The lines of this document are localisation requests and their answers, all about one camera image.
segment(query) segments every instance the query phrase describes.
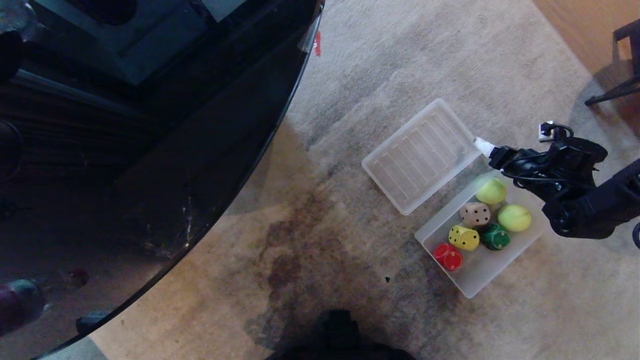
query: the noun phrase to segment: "translucent container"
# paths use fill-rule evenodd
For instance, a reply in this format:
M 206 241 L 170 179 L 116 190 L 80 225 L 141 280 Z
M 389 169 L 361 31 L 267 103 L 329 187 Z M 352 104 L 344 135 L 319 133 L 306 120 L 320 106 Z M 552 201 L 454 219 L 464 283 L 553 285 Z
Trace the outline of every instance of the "translucent container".
M 467 298 L 475 296 L 494 277 L 503 271 L 515 258 L 527 247 L 540 238 L 550 229 L 547 218 L 542 213 L 544 203 L 535 195 L 526 190 L 513 186 L 510 179 L 505 178 L 499 172 L 490 172 L 481 175 L 472 181 L 462 192 L 434 215 L 420 230 L 415 233 L 415 238 L 427 250 L 435 261 L 433 252 L 441 243 L 449 242 L 449 229 L 453 225 L 464 225 L 458 211 L 468 202 L 479 202 L 475 194 L 493 177 L 502 180 L 507 186 L 507 197 L 502 204 L 491 206 L 492 222 L 495 222 L 495 212 L 498 207 L 505 204 L 518 204 L 529 210 L 532 217 L 531 225 L 525 231 L 519 233 L 509 232 L 511 243 L 504 250 L 491 251 L 482 244 L 472 252 L 460 250 L 463 263 L 457 270 L 450 272 L 436 261 L 453 283 Z
M 437 99 L 362 160 L 403 215 L 409 215 L 480 152 L 449 105 Z

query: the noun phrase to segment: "green die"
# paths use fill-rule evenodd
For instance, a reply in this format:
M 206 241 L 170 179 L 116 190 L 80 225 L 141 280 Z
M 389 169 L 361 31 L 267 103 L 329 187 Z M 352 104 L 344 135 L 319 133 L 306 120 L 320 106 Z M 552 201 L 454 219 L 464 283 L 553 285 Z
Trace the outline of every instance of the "green die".
M 480 242 L 489 250 L 502 250 L 509 245 L 510 241 L 509 234 L 499 224 L 491 224 L 480 233 Z

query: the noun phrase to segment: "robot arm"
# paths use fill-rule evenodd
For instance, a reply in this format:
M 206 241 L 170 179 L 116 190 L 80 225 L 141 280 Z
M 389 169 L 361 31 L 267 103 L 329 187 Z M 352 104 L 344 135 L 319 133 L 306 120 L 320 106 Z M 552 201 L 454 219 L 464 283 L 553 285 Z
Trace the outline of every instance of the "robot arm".
M 564 125 L 542 124 L 540 130 L 552 135 L 547 152 L 495 147 L 479 138 L 476 146 L 489 157 L 489 166 L 545 201 L 542 212 L 558 235 L 604 239 L 616 226 L 640 216 L 640 160 L 596 186 L 594 166 L 604 161 L 607 151 L 574 137 Z M 638 233 L 640 224 L 634 229 L 634 242 L 640 248 Z

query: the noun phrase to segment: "yellow die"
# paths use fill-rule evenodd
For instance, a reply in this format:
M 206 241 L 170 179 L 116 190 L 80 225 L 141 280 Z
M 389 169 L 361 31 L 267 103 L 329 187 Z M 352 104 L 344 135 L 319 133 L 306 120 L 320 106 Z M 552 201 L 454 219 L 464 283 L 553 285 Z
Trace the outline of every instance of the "yellow die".
M 473 251 L 480 243 L 480 235 L 475 230 L 455 225 L 449 230 L 449 242 L 457 248 Z

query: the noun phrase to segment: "red tag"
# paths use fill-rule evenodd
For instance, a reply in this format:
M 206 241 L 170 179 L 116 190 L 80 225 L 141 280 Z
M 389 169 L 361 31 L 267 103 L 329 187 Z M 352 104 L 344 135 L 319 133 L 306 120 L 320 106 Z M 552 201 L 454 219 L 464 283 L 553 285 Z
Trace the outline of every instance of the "red tag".
M 320 50 L 320 31 L 316 33 L 316 39 L 314 40 L 314 51 L 316 52 L 316 56 L 320 56 L 322 51 Z

